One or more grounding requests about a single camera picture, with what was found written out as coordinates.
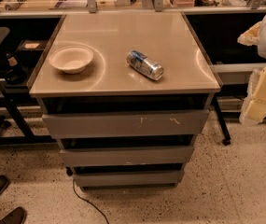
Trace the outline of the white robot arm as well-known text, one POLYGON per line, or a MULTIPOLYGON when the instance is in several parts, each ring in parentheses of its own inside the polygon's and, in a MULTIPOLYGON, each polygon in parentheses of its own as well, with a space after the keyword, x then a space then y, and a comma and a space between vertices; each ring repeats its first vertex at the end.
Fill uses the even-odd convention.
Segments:
MULTIPOLYGON (((255 45, 258 55, 266 59, 266 15, 262 21, 242 33, 237 42, 245 46, 255 45)), ((244 99, 240 122, 251 126, 263 122, 266 117, 266 67, 255 68, 249 78, 247 96, 244 99)))

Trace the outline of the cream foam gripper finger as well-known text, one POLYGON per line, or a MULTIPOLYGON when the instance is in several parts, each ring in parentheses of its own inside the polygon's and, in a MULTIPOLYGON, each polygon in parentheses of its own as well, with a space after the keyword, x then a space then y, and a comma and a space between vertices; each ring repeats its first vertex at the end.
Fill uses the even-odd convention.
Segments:
POLYGON ((260 21, 254 24, 237 38, 237 42, 245 46, 256 46, 259 43, 260 25, 260 21))

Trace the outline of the cream foam-padded gripper finger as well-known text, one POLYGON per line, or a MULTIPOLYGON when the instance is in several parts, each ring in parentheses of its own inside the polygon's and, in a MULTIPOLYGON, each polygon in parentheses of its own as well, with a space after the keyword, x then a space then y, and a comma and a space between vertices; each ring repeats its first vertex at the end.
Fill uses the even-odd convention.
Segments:
POLYGON ((243 125, 256 125, 266 117, 266 67, 253 70, 247 87, 239 121, 243 125))

